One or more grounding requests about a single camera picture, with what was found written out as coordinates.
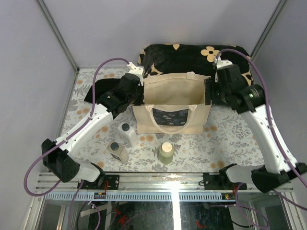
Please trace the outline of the beige canvas tote bag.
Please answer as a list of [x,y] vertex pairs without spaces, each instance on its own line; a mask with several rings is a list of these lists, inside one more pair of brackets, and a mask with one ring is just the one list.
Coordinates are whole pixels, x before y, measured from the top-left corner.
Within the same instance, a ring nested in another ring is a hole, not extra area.
[[144,79],[144,103],[133,107],[138,133],[201,134],[210,104],[205,103],[209,76],[170,73]]

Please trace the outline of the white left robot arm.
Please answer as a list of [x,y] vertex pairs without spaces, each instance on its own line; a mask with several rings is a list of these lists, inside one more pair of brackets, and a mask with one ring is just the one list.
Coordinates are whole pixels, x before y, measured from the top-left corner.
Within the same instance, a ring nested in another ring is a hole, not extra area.
[[105,183],[104,171],[95,163],[78,162],[77,152],[104,125],[132,105],[143,102],[143,76],[128,72],[120,79],[106,79],[92,86],[93,108],[71,130],[56,140],[42,143],[43,164],[63,183],[72,179],[88,181],[94,189]]

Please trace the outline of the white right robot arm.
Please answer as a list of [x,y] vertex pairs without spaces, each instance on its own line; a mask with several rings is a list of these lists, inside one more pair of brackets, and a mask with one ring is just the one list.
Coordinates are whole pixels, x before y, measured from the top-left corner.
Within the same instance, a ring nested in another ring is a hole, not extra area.
[[235,184],[254,184],[267,193],[307,172],[307,165],[298,162],[286,146],[265,102],[264,89],[249,86],[238,65],[226,60],[215,67],[214,78],[205,80],[206,104],[223,104],[235,110],[255,137],[264,159],[263,165],[230,164],[219,171],[219,185],[229,189]]

